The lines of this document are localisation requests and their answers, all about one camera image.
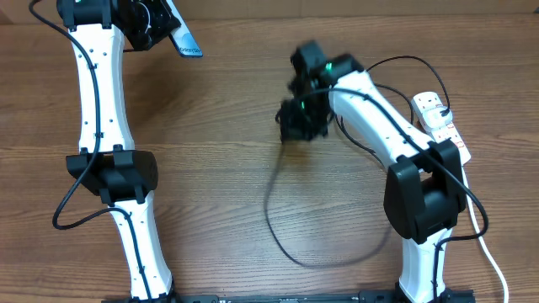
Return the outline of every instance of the wooden tabletop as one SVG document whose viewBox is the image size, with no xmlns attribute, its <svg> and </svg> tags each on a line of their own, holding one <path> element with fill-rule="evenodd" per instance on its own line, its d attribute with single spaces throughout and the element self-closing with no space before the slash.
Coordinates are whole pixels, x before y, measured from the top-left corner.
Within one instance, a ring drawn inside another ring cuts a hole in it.
<svg viewBox="0 0 539 303">
<path fill-rule="evenodd" d="M 131 132 L 137 149 L 157 158 L 157 228 L 179 292 L 355 293 L 391 289 L 398 280 L 402 248 L 382 208 L 385 173 L 334 126 L 326 139 L 286 147 L 269 215 L 285 248 L 303 262 L 368 258 L 343 268 L 298 267 L 264 222 L 264 194 L 281 149 L 274 116 L 290 96 L 289 56 L 315 38 L 329 56 L 349 51 L 366 66 L 415 55 L 437 68 L 472 153 L 470 186 L 488 212 L 485 240 L 511 300 L 539 300 L 539 16 L 192 21 L 189 27 L 203 59 L 182 59 L 164 41 L 124 60 Z M 0 301 L 127 297 L 130 275 L 108 215 L 70 231 L 51 224 L 73 182 L 65 156 L 77 152 L 80 135 L 72 47 L 40 25 L 1 26 L 0 37 Z M 387 63 L 371 75 L 408 96 L 441 94 L 432 73 L 415 61 Z M 383 93 L 408 117 L 402 99 Z M 103 207 L 80 189 L 60 221 Z M 459 219 L 454 234 L 472 232 L 467 211 Z M 478 302 L 502 301 L 477 242 L 449 245 L 445 281 L 475 290 Z"/>
</svg>

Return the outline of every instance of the wooden table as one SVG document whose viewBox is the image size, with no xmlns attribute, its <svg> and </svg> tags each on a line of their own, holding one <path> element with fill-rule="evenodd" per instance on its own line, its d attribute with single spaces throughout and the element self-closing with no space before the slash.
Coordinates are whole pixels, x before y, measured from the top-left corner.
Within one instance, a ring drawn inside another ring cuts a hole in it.
<svg viewBox="0 0 539 303">
<path fill-rule="evenodd" d="M 300 268 L 279 251 L 262 202 L 279 154 L 274 115 L 289 96 L 289 55 L 316 38 L 327 54 L 366 66 L 416 55 L 436 66 L 472 160 L 486 236 L 514 302 L 539 299 L 539 17 L 536 15 L 192 21 L 202 60 L 164 41 L 127 54 L 125 100 L 137 148 L 157 157 L 156 220 L 164 256 L 184 294 L 278 295 L 388 289 L 401 240 L 382 208 L 385 174 L 332 126 L 327 139 L 286 148 L 269 215 L 291 254 L 354 266 Z M 99 302 L 129 295 L 118 232 L 105 215 L 71 231 L 51 217 L 71 186 L 79 92 L 72 47 L 45 26 L 0 27 L 0 301 Z M 378 67 L 377 82 L 407 95 L 440 93 L 415 61 Z M 398 96 L 384 92 L 408 116 Z M 77 191 L 61 222 L 104 207 Z M 468 214 L 455 234 L 472 232 Z M 453 289 L 500 302 L 501 284 L 476 242 L 452 243 Z"/>
</svg>

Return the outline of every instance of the beige wall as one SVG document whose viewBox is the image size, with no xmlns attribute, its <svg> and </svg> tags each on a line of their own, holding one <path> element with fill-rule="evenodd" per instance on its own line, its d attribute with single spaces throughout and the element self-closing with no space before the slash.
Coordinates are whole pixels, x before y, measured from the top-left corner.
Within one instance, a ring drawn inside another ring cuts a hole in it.
<svg viewBox="0 0 539 303">
<path fill-rule="evenodd" d="M 458 13 L 532 13 L 539 0 L 174 0 L 185 19 L 293 18 Z M 29 0 L 0 0 L 0 24 L 32 24 Z M 56 0 L 37 10 L 60 22 Z"/>
</svg>

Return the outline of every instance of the power strip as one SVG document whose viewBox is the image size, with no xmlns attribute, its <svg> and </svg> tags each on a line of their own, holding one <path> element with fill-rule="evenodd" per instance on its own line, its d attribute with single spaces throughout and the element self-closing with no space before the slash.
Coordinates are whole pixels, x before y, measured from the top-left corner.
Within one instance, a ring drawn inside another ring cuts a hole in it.
<svg viewBox="0 0 539 303">
<path fill-rule="evenodd" d="M 415 95 L 412 107 L 419 117 L 419 123 L 435 142 L 451 139 L 461 154 L 462 165 L 472 159 L 470 151 L 453 124 L 453 113 L 450 111 L 446 116 L 441 115 L 447 107 L 442 104 L 437 93 L 425 92 Z"/>
</svg>

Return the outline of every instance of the white power strip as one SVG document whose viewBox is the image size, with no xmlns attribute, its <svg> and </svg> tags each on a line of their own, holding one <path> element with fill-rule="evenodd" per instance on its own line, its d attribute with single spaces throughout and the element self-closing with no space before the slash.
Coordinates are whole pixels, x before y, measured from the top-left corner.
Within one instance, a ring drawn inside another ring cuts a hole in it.
<svg viewBox="0 0 539 303">
<path fill-rule="evenodd" d="M 451 139 L 461 153 L 462 165 L 470 161 L 472 155 L 453 124 L 453 113 L 441 115 L 447 107 L 441 103 L 437 93 L 425 92 L 415 95 L 412 106 L 424 130 L 435 142 Z"/>
<path fill-rule="evenodd" d="M 456 147 L 458 147 L 458 151 L 461 154 L 463 183 L 464 186 L 468 187 L 466 174 L 464 173 L 464 164 L 470 161 L 472 155 L 453 124 L 453 113 L 450 111 L 450 113 L 446 116 L 441 115 L 441 112 L 447 109 L 447 107 L 441 103 L 438 94 L 433 92 L 425 92 L 415 95 L 414 99 L 412 100 L 412 107 L 414 107 L 414 112 L 416 115 L 418 115 L 419 122 L 423 126 L 424 130 L 435 142 L 442 142 L 447 139 L 451 139 L 453 143 L 455 143 Z M 467 206 L 468 210 L 470 211 L 473 229 L 475 232 L 479 232 L 479 225 L 473 211 L 472 200 L 468 196 Z M 504 303 L 508 303 L 509 287 L 507 286 L 507 281 L 505 281 L 504 274 L 502 273 L 501 269 L 499 269 L 498 264 L 488 251 L 487 244 L 485 244 L 483 237 L 479 237 L 478 240 L 481 244 L 481 248 L 487 256 L 487 259 L 492 264 L 496 274 L 498 274 L 499 280 L 502 283 L 502 287 L 504 288 Z"/>
</svg>

